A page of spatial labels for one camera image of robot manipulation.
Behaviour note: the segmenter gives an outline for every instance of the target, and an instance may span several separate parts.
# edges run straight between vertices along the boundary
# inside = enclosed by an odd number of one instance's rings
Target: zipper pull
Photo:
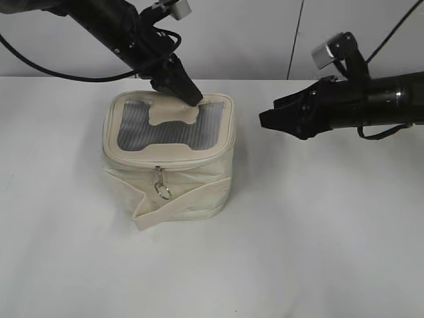
[[[164,200],[169,201],[172,200],[171,190],[164,182],[164,170],[157,166],[156,167],[156,175],[158,176],[158,181],[154,184],[154,189],[156,193]]]

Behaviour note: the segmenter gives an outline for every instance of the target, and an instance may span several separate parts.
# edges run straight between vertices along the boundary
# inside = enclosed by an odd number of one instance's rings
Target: bag handle
[[[231,178],[226,178],[210,184],[198,187],[186,194],[169,202],[158,210],[141,214],[144,200],[142,200],[134,212],[132,219],[136,223],[140,231],[146,230],[159,223],[167,221],[172,215],[180,212],[181,210],[195,204],[199,198],[212,195],[216,191],[229,191],[231,187]]]

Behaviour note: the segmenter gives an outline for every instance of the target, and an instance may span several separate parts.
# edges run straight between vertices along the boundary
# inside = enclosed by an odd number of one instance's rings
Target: bag lid
[[[233,101],[205,95],[197,107],[153,91],[118,96],[105,119],[103,149],[135,167],[185,166],[209,161],[234,144]]]

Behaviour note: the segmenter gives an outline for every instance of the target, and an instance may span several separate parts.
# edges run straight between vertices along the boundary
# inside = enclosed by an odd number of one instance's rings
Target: white table
[[[197,81],[235,100],[231,199],[140,233],[103,184],[101,127],[148,82],[0,78],[0,317],[422,317],[424,129],[260,128],[310,83]]]

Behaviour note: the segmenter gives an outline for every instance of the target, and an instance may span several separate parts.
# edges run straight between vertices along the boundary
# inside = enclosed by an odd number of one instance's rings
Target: canvas bag
[[[218,94],[197,107],[151,91],[114,100],[103,127],[104,168],[141,231],[222,210],[231,188],[233,113],[233,100]]]

